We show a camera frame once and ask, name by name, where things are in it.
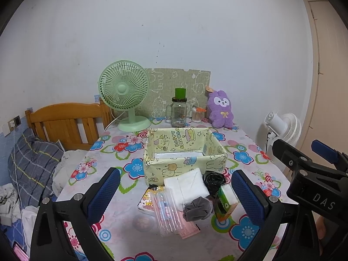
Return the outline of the green orange tissue pack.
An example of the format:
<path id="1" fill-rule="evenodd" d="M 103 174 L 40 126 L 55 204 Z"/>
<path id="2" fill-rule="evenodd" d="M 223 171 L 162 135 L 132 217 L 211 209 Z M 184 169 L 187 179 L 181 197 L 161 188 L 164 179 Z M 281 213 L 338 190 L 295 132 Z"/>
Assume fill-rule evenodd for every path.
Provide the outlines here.
<path id="1" fill-rule="evenodd" d="M 228 219 L 238 204 L 239 199 L 231 185 L 222 185 L 218 190 L 214 202 L 214 212 L 218 221 L 223 222 Z"/>

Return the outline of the grey scrunchie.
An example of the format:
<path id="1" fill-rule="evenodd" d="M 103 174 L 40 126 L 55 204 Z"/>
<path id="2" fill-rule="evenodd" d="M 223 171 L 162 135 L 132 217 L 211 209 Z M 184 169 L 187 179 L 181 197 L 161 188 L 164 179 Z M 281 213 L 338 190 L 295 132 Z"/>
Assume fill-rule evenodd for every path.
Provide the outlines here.
<path id="1" fill-rule="evenodd" d="M 183 209 L 183 218 L 187 222 L 207 219 L 213 210 L 213 204 L 210 200 L 198 197 L 185 205 Z"/>

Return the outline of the pink paper slip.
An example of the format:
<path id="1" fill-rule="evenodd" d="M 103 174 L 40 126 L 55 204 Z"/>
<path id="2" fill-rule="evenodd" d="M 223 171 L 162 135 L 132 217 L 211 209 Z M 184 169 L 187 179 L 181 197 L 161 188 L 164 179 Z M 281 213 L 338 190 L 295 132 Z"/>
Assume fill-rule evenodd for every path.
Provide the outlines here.
<path id="1" fill-rule="evenodd" d="M 181 217 L 181 225 L 182 228 L 179 230 L 179 236 L 183 240 L 190 238 L 201 231 L 194 222 L 187 222 L 183 217 Z"/>

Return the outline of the white cloth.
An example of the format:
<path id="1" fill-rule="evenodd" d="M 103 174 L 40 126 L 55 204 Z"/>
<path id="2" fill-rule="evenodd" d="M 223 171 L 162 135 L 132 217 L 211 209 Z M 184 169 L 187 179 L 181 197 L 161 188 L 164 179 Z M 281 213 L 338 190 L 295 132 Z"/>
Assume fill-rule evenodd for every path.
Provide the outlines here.
<path id="1" fill-rule="evenodd" d="M 205 198 L 209 196 L 209 191 L 204 184 L 203 175 L 199 168 L 176 177 L 165 178 L 164 185 L 171 190 L 176 208 L 179 211 L 183 211 L 186 204 L 198 197 Z"/>

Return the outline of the clear plastic pen pouch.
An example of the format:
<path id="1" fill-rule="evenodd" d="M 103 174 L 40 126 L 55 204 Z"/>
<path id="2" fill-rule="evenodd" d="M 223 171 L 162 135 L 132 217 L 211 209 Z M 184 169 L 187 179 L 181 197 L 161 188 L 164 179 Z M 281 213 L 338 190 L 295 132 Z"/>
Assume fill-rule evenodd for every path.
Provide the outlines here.
<path id="1" fill-rule="evenodd" d="M 151 201 L 161 236 L 180 234 L 183 230 L 183 225 L 171 190 L 165 187 L 154 188 L 151 191 Z"/>

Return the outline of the cartoon sticker tissue pack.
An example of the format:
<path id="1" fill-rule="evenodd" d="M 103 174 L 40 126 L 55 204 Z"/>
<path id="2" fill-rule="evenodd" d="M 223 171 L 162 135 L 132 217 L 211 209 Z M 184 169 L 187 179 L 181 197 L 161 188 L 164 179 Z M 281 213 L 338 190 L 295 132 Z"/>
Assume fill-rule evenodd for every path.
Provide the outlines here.
<path id="1" fill-rule="evenodd" d="M 153 203 L 151 200 L 151 195 L 157 193 L 158 191 L 164 190 L 163 186 L 157 186 L 154 184 L 151 184 L 146 191 L 144 192 L 142 198 L 137 204 L 137 208 L 140 212 L 144 214 L 148 214 L 150 216 L 155 217 L 155 211 L 153 207 Z"/>

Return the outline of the beige door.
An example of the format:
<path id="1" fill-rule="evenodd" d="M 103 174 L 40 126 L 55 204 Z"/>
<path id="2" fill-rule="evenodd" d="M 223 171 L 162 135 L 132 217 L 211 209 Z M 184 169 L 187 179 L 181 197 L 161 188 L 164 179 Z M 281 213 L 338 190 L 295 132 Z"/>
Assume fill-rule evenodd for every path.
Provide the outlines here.
<path id="1" fill-rule="evenodd" d="M 314 140 L 347 152 L 347 27 L 328 0 L 303 0 L 312 42 L 312 79 L 296 147 L 318 164 L 333 167 L 311 150 Z"/>

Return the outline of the white standing fan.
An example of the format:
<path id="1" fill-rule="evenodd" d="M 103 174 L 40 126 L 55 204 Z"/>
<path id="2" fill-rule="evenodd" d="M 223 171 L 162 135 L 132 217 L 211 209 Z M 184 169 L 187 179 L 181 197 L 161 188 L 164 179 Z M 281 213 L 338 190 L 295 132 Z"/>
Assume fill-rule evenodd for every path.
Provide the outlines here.
<path id="1" fill-rule="evenodd" d="M 301 121 L 293 113 L 278 115 L 276 112 L 269 112 L 264 120 L 264 124 L 269 129 L 265 148 L 277 139 L 282 139 L 289 145 L 295 147 L 302 130 Z"/>

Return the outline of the floral tablecloth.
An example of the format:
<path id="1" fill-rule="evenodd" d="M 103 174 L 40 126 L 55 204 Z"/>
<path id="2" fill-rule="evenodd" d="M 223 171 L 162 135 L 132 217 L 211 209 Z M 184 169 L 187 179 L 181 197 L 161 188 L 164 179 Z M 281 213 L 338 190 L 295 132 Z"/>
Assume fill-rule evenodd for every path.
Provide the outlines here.
<path id="1" fill-rule="evenodd" d="M 186 204 L 208 196 L 207 171 L 230 180 L 242 170 L 263 194 L 288 201 L 288 179 L 242 129 L 208 123 L 173 128 L 160 119 L 139 132 L 107 130 L 58 200 L 85 193 L 112 167 L 120 185 L 92 228 L 115 260 L 238 260 L 258 233 L 242 206 L 226 218 L 213 211 L 193 223 L 182 217 Z"/>

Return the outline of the purple plush bunny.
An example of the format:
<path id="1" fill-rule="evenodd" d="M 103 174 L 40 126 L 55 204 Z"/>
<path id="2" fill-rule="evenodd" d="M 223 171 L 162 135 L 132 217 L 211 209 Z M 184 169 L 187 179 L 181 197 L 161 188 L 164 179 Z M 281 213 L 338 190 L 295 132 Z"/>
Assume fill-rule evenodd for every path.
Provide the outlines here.
<path id="1" fill-rule="evenodd" d="M 207 107 L 209 120 L 214 128 L 225 127 L 231 129 L 234 126 L 232 105 L 225 91 L 213 91 L 208 95 Z"/>

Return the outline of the yellow cartoon fabric storage box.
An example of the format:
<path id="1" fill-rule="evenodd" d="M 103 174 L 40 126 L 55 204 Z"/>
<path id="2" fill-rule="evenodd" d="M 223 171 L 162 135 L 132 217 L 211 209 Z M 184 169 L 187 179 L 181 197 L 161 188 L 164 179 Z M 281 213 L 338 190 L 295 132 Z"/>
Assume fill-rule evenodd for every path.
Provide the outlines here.
<path id="1" fill-rule="evenodd" d="M 146 184 L 164 185 L 164 180 L 199 168 L 201 173 L 221 173 L 227 152 L 208 128 L 161 128 L 147 132 L 143 167 Z"/>

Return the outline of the glass mason jar mug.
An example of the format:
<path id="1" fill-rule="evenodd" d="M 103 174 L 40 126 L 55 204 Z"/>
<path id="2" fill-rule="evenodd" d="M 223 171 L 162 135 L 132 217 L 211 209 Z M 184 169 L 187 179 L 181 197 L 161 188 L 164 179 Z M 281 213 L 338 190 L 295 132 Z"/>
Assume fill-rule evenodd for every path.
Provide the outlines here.
<path id="1" fill-rule="evenodd" d="M 181 128 L 186 126 L 187 98 L 178 99 L 173 97 L 172 103 L 166 106 L 166 119 L 172 127 Z"/>

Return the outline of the green cup on jar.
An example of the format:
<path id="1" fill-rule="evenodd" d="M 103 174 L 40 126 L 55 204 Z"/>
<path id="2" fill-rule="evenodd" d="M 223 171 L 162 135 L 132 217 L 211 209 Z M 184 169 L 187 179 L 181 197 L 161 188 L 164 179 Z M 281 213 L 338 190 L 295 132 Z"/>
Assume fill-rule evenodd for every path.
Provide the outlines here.
<path id="1" fill-rule="evenodd" d="M 185 88 L 175 88 L 175 98 L 177 100 L 184 100 L 186 98 Z"/>

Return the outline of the green cartoon patterned board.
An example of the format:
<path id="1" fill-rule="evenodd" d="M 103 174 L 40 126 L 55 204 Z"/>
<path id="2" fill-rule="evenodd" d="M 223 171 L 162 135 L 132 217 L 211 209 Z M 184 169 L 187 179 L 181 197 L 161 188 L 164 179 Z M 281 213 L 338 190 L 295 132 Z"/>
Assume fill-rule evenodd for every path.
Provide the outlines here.
<path id="1" fill-rule="evenodd" d="M 147 68 L 145 71 L 149 77 L 149 92 L 142 104 L 135 109 L 137 115 L 164 117 L 166 106 L 172 103 L 177 88 L 186 90 L 188 106 L 206 107 L 210 71 L 179 68 Z"/>

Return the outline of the wall power socket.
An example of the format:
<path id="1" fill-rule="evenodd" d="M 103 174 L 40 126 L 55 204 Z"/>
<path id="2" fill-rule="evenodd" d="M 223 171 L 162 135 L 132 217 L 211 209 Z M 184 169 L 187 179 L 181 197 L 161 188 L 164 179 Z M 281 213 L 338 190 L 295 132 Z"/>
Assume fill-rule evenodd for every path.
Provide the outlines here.
<path id="1" fill-rule="evenodd" d="M 21 118 L 20 116 L 16 116 L 13 119 L 11 119 L 8 122 L 8 126 L 9 126 L 9 130 L 12 131 L 13 129 L 15 129 L 16 127 L 18 127 L 19 125 L 21 125 Z"/>

